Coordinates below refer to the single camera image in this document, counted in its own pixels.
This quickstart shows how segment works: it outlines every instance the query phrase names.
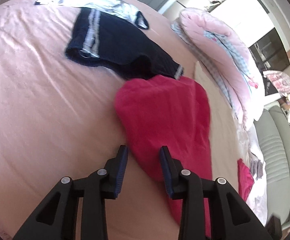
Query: metal rivet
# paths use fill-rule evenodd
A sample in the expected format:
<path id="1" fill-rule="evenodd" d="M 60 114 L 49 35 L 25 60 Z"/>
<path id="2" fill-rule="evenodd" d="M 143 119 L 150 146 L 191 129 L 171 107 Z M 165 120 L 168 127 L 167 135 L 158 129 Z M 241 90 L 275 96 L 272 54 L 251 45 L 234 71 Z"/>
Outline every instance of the metal rivet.
<path id="1" fill-rule="evenodd" d="M 224 184 L 226 183 L 226 180 L 225 180 L 224 178 L 218 178 L 218 179 L 217 179 L 217 182 L 218 182 L 219 184 L 224 185 Z"/>
<path id="2" fill-rule="evenodd" d="M 190 175 L 190 171 L 189 170 L 182 170 L 181 174 L 183 174 L 184 176 L 188 176 L 188 175 Z"/>
<path id="3" fill-rule="evenodd" d="M 97 174 L 98 175 L 106 175 L 107 171 L 105 169 L 100 169 L 100 170 L 97 171 Z"/>
<path id="4" fill-rule="evenodd" d="M 61 180 L 61 182 L 62 182 L 63 184 L 67 184 L 67 183 L 69 183 L 69 182 L 70 182 L 70 177 L 63 177 L 62 180 Z"/>

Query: gray sofa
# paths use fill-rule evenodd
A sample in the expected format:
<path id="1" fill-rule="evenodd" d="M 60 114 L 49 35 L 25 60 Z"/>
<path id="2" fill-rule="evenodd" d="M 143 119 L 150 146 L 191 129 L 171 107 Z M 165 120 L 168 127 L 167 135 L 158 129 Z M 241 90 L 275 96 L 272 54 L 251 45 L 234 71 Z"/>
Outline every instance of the gray sofa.
<path id="1" fill-rule="evenodd" d="M 266 162 L 268 219 L 280 217 L 284 230 L 290 227 L 290 126 L 277 102 L 254 123 Z"/>

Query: triangular cutout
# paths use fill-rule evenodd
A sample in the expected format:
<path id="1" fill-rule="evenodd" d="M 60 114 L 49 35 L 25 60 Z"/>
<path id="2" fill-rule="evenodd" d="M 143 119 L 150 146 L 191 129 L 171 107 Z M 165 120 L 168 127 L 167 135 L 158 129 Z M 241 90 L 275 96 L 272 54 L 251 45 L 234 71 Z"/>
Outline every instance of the triangular cutout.
<path id="1" fill-rule="evenodd" d="M 60 196 L 61 194 L 59 192 L 55 193 L 55 195 L 51 198 L 43 210 L 38 214 L 36 218 L 37 222 L 50 226 L 54 223 Z"/>
<path id="2" fill-rule="evenodd" d="M 249 216 L 245 213 L 234 196 L 231 193 L 227 193 L 226 197 L 234 226 L 248 223 L 250 221 Z"/>

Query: mattress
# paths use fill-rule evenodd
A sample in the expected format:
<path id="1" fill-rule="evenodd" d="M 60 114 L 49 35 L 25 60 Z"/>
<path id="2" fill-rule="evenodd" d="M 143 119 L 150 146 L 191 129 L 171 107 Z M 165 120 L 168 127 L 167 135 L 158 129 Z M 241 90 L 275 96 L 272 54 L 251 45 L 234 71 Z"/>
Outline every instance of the mattress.
<path id="1" fill-rule="evenodd" d="M 150 24 L 144 33 L 184 67 L 184 75 L 194 78 L 196 71 L 204 82 L 212 108 L 213 178 L 225 177 L 237 190 L 237 159 L 246 156 L 229 105 L 169 20 L 126 1 L 142 11 Z M 79 9 L 34 2 L 0 5 L 0 226 L 11 236 L 62 177 L 88 176 L 126 144 L 113 107 L 124 80 L 64 56 Z M 132 154 L 119 198 L 106 201 L 106 218 L 109 239 L 178 238 L 164 185 L 152 181 Z"/>

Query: red cloth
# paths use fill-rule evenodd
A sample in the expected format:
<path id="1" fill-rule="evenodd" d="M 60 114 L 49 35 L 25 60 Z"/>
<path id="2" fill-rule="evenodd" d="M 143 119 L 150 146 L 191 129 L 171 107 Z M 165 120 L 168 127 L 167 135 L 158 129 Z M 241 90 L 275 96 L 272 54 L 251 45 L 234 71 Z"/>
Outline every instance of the red cloth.
<path id="1" fill-rule="evenodd" d="M 212 179 L 209 144 L 210 108 L 205 90 L 193 79 L 155 76 L 132 79 L 117 92 L 116 112 L 126 130 L 128 146 L 141 168 L 163 181 L 159 149 L 204 179 Z M 181 220 L 181 201 L 168 200 L 173 217 Z M 205 200 L 206 235 L 210 216 Z"/>
<path id="2" fill-rule="evenodd" d="M 246 202 L 252 187 L 254 185 L 254 179 L 251 175 L 249 168 L 243 163 L 242 159 L 237 161 L 238 165 L 238 194 Z"/>

